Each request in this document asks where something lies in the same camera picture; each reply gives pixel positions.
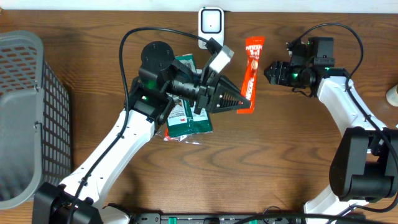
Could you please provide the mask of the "red dustpan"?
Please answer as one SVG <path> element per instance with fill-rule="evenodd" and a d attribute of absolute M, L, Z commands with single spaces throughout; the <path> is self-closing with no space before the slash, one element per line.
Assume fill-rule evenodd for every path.
<path fill-rule="evenodd" d="M 163 131 L 158 131 L 155 136 L 161 138 L 164 141 L 170 141 L 170 142 L 180 142 L 180 143 L 185 143 L 185 144 L 195 144 L 195 145 L 202 145 L 202 137 L 197 134 L 188 134 L 188 135 L 181 135 L 177 137 L 171 137 L 168 130 L 165 129 Z"/>

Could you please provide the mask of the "black mounting rail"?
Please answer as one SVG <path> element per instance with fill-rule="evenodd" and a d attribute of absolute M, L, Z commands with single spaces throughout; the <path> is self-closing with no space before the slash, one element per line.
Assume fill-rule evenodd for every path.
<path fill-rule="evenodd" d="M 115 205 L 100 210 L 104 223 L 133 224 L 278 224 L 278 223 L 372 223 L 363 215 L 340 215 L 264 210 L 259 214 L 165 214 L 132 213 Z"/>

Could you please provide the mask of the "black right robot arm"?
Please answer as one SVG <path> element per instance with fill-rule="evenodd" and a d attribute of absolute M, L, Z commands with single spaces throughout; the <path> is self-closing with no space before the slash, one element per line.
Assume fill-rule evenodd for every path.
<path fill-rule="evenodd" d="M 288 44 L 290 61 L 272 62 L 264 76 L 272 85 L 311 90 L 323 103 L 342 139 L 329 184 L 306 202 L 306 214 L 345 216 L 383 198 L 397 198 L 397 131 L 378 120 L 354 88 L 349 72 L 335 67 L 334 40 L 311 37 Z"/>

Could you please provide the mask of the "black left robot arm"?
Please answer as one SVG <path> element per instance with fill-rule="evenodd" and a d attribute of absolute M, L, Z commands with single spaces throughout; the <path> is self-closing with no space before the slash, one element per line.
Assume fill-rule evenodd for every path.
<path fill-rule="evenodd" d="M 211 57 L 201 73 L 175 58 L 162 41 L 147 44 L 124 109 L 94 152 L 59 185 L 44 183 L 34 197 L 34 223 L 129 223 L 132 215 L 106 205 L 105 199 L 133 156 L 167 121 L 175 97 L 189 101 L 195 113 L 220 113 L 250 107 L 240 90 L 221 70 L 233 51 L 211 39 Z"/>

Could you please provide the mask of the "grey plastic basket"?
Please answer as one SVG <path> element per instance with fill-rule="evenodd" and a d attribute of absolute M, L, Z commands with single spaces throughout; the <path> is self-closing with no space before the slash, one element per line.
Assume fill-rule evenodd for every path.
<path fill-rule="evenodd" d="M 26 30 L 1 34 L 1 209 L 72 173 L 70 97 Z"/>

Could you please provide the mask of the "green grip gloves package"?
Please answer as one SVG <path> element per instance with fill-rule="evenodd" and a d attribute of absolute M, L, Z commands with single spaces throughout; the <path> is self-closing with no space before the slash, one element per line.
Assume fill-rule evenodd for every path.
<path fill-rule="evenodd" d="M 209 114 L 202 109 L 200 114 L 194 113 L 194 107 L 188 100 L 169 94 L 174 100 L 175 106 L 167 118 L 167 127 L 171 137 L 188 134 L 212 133 L 213 127 Z"/>

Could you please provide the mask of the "white barcode scanner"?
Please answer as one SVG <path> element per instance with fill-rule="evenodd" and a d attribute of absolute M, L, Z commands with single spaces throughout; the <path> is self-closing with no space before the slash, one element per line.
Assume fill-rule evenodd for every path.
<path fill-rule="evenodd" d="M 198 36 L 215 39 L 224 45 L 224 10 L 219 7 L 202 7 L 198 12 Z"/>

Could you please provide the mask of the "red snack stick packet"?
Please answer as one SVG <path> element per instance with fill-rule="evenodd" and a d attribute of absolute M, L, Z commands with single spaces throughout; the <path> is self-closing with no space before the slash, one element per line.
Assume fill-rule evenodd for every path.
<path fill-rule="evenodd" d="M 237 110 L 237 114 L 252 114 L 254 112 L 259 59 L 265 40 L 264 36 L 253 36 L 246 39 L 245 49 L 248 60 L 241 94 L 250 101 L 250 107 Z"/>

